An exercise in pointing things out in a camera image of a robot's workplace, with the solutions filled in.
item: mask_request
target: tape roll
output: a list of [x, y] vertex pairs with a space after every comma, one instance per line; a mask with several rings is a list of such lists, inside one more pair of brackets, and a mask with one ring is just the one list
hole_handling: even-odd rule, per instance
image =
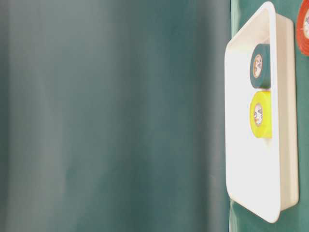
[[309, 56], [309, 0], [304, 0], [299, 9], [296, 39], [299, 50], [304, 55]]
[[250, 81], [253, 88], [270, 88], [269, 44], [258, 44], [250, 62]]
[[271, 138], [271, 93], [258, 91], [250, 104], [250, 126], [256, 138]]

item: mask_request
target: orange tape roll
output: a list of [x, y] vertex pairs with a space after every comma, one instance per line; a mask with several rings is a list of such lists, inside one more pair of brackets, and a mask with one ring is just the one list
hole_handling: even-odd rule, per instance
[[296, 39], [299, 50], [309, 56], [309, 0], [301, 4], [296, 25]]

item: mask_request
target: green backdrop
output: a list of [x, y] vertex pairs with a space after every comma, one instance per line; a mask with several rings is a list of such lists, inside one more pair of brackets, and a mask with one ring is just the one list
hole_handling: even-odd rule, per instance
[[[235, 34], [253, 13], [262, 5], [263, 0], [232, 0], [231, 25]], [[302, 0], [274, 0], [277, 13], [297, 21]], [[309, 228], [309, 57], [302, 55], [295, 41], [297, 130], [299, 160], [299, 203], [281, 213], [277, 223], [269, 224], [239, 204], [230, 202], [230, 226], [232, 232], [306, 232]]]
[[227, 231], [230, 12], [0, 0], [1, 231]]

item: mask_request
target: teal background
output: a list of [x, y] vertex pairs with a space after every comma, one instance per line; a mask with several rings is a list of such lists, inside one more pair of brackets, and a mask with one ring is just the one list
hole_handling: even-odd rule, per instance
[[[263, 4], [262, 0], [232, 0], [231, 25], [235, 34], [253, 13]], [[297, 21], [302, 0], [274, 0], [276, 12]], [[269, 224], [234, 201], [230, 202], [230, 226], [232, 232], [305, 232], [309, 228], [309, 57], [301, 54], [295, 40], [297, 130], [299, 160], [299, 203], [286, 209], [275, 224]]]
[[0, 0], [0, 230], [228, 231], [230, 12]]

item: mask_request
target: yellow tape roll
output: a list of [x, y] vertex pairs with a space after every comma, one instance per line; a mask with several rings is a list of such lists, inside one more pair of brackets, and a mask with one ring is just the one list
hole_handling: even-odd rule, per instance
[[250, 104], [250, 125], [256, 138], [271, 138], [271, 93], [259, 91]]

